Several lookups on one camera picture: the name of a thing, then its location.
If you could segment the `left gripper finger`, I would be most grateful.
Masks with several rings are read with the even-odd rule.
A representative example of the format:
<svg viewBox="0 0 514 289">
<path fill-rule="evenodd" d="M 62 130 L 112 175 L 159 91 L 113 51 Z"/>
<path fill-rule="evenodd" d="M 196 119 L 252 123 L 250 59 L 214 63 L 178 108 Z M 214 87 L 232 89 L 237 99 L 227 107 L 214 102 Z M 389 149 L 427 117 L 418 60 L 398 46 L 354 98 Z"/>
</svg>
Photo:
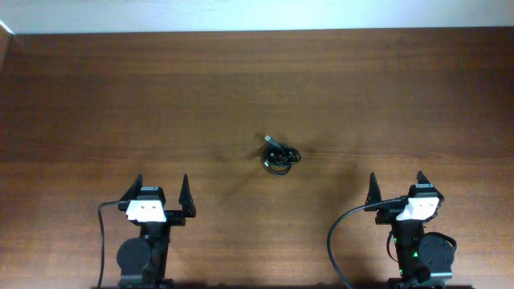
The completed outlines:
<svg viewBox="0 0 514 289">
<path fill-rule="evenodd" d="M 120 198 L 120 201 L 135 200 L 141 191 L 142 185 L 143 176 L 141 174 L 138 174 L 136 180 L 133 182 L 133 184 L 127 190 L 127 192 Z"/>
<path fill-rule="evenodd" d="M 182 212 L 186 218 L 195 218 L 196 217 L 196 206 L 194 204 L 194 199 L 190 192 L 190 184 L 188 175 L 185 174 L 182 181 L 181 192 L 179 194 L 178 202 L 182 207 Z"/>
</svg>

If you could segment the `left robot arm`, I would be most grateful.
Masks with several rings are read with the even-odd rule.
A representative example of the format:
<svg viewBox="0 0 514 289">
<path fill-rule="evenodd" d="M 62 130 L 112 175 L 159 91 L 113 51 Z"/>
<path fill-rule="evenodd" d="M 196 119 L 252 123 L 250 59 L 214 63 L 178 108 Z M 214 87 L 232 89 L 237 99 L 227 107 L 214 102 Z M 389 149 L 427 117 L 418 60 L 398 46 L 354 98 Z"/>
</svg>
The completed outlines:
<svg viewBox="0 0 514 289">
<path fill-rule="evenodd" d="M 196 216 L 187 176 L 183 177 L 178 203 L 179 210 L 167 210 L 164 190 L 160 186 L 144 186 L 141 175 L 121 197 L 118 210 L 140 228 L 140 233 L 123 242 L 117 251 L 119 288 L 174 287 L 173 280 L 165 277 L 171 228 L 184 226 L 188 218 Z"/>
</svg>

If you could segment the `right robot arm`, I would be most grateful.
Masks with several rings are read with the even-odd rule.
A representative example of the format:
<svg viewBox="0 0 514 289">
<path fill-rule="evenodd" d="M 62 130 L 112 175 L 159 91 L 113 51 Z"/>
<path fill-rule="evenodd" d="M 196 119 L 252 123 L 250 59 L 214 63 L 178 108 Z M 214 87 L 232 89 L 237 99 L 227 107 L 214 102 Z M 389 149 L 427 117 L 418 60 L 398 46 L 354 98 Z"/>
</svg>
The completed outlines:
<svg viewBox="0 0 514 289">
<path fill-rule="evenodd" d="M 376 224 L 391 226 L 387 242 L 394 244 L 397 255 L 400 276 L 388 279 L 388 288 L 444 288 L 452 278 L 456 241 L 439 232 L 425 231 L 444 200 L 421 171 L 408 194 L 390 200 L 381 197 L 377 178 L 370 175 L 366 209 L 377 213 Z"/>
</svg>

